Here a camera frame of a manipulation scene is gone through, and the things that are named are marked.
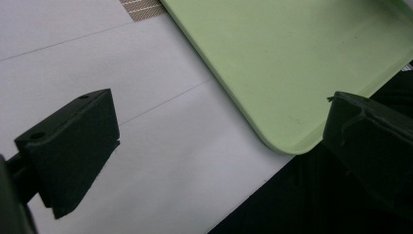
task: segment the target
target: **green tray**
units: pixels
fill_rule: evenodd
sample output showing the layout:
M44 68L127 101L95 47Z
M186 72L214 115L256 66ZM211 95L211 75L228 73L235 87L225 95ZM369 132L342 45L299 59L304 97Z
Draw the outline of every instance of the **green tray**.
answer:
M272 149L321 141L335 91L370 97L413 59L413 13L395 0L163 0Z

